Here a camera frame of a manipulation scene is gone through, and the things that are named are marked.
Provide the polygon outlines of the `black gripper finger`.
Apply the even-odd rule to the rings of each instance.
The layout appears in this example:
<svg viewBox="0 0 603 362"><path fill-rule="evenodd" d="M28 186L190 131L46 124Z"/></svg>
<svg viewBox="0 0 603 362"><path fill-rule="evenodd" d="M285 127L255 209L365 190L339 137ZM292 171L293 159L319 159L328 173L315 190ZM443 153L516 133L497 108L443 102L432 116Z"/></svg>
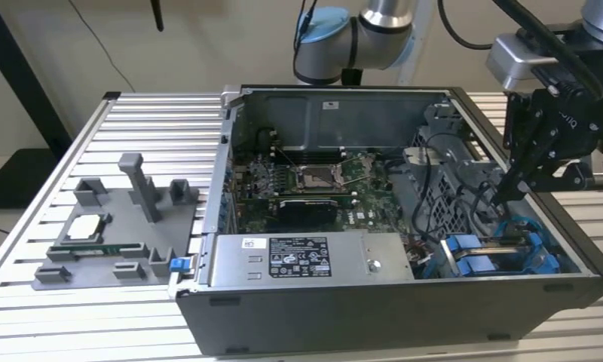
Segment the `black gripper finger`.
<svg viewBox="0 0 603 362"><path fill-rule="evenodd" d="M565 165L560 176L555 173L560 162L540 166L528 179L535 192L579 192L603 190L603 161L579 161Z"/></svg>
<svg viewBox="0 0 603 362"><path fill-rule="evenodd" d="M547 162L559 134L553 115L556 105L557 99L544 89L529 95L513 93L509 96L503 141L511 152L509 170L499 184L497 204L524 198L520 184L532 182L532 175Z"/></svg>

